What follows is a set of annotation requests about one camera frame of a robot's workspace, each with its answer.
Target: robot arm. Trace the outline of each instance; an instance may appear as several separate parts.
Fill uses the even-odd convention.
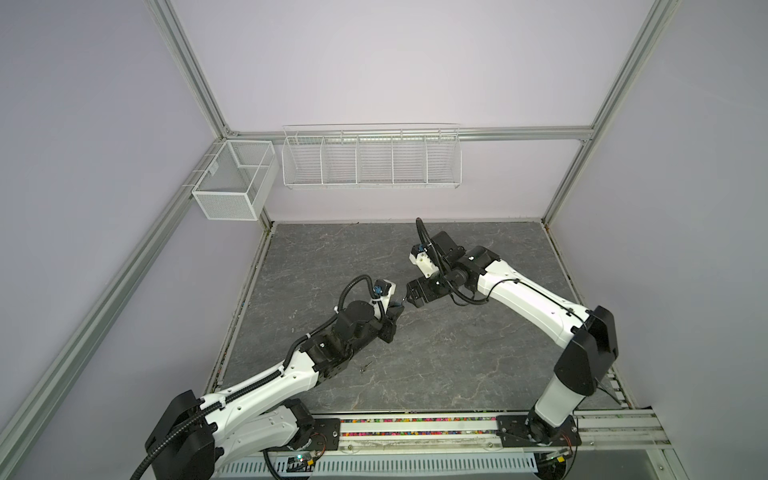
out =
[[[475,305],[494,299],[544,331],[564,351],[547,388],[528,413],[525,427],[505,434],[538,445],[550,445],[569,435],[565,430],[573,421],[572,412],[595,392],[598,379],[618,356],[611,312],[600,306],[587,310],[521,275],[484,247],[467,252],[447,233],[430,237],[420,219],[416,225],[422,242],[412,248],[410,259],[424,277],[408,284],[406,299],[417,308],[445,295],[457,295]],[[466,296],[459,286],[473,296]],[[477,300],[476,293],[483,297]]]
[[[344,305],[346,294],[365,280],[372,297]],[[315,422],[300,400],[290,399],[344,370],[374,339],[392,342],[403,306],[390,303],[396,285],[362,275],[339,298],[336,313],[299,338],[285,360],[228,389],[199,399],[190,391],[171,401],[145,443],[159,480],[207,480],[216,468],[264,449],[304,449]]]

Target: divided wire shelf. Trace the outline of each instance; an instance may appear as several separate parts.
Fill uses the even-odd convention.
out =
[[[279,169],[271,141],[227,140],[192,194],[210,220],[259,220]]]
[[[458,187],[462,182],[455,124],[292,125],[284,131],[283,182],[289,188]]]

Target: mounting plate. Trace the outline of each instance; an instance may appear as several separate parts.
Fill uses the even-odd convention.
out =
[[[309,450],[322,450],[323,449],[323,443],[325,440],[328,440],[328,445],[326,446],[326,452],[330,450],[338,450],[339,449],[339,438],[341,438],[341,420],[340,419],[315,419],[315,426],[313,427],[313,433],[322,433],[325,438],[323,438],[320,435],[312,435],[310,436],[310,444],[305,447],[304,449],[301,449],[301,451],[306,452]],[[294,450],[291,450],[288,448],[287,445],[283,445],[282,447],[275,447],[274,449],[270,449],[272,452],[294,452]]]
[[[525,425],[527,414],[521,415],[497,415],[496,424],[498,426],[498,435],[502,439],[502,447],[531,447],[538,446],[528,439],[528,427]],[[552,447],[567,447],[568,442],[563,435],[571,441],[571,446],[581,445],[581,436],[578,434],[573,416],[569,415],[560,427],[561,435],[558,436],[550,445]]]

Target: white wall panel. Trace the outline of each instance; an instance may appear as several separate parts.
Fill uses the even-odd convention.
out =
[[[174,0],[236,131],[590,124],[651,0]]]
[[[691,480],[766,477],[766,25],[683,2],[552,227]]]
[[[578,145],[465,142],[458,188],[289,190],[279,175],[266,208],[281,221],[541,218]]]

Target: white wire shelf rack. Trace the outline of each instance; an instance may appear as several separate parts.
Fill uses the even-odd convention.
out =
[[[259,220],[280,164],[271,141],[225,141],[192,194],[209,220]]]
[[[291,125],[284,131],[283,182],[289,188],[458,187],[462,182],[455,124]]]

